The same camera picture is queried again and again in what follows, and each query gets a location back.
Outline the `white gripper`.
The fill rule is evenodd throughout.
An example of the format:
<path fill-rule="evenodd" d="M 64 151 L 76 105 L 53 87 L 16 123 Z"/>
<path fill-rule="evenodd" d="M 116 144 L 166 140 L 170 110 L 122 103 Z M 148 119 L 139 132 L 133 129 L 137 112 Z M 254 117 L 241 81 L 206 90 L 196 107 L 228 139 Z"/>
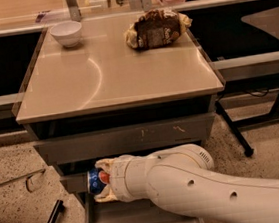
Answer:
<path fill-rule="evenodd" d="M 104 189 L 100 194 L 94 196 L 96 202 L 119 200 L 127 203 L 138 200 L 138 196 L 129 191 L 126 183 L 126 170 L 133 158 L 131 155 L 124 154 L 116 159 L 100 159 L 95 163 L 94 167 L 109 173 L 109 184 L 111 185 L 111 189 Z"/>

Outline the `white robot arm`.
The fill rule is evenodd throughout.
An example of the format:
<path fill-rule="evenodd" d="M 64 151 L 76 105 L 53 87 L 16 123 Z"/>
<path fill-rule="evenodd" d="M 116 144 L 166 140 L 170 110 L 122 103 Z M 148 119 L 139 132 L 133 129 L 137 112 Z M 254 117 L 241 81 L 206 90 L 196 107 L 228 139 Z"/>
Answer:
<path fill-rule="evenodd" d="M 149 199 L 170 213 L 226 223 L 279 223 L 279 179 L 214 172 L 210 154 L 196 144 L 147 156 L 100 159 L 108 192 L 123 202 Z"/>

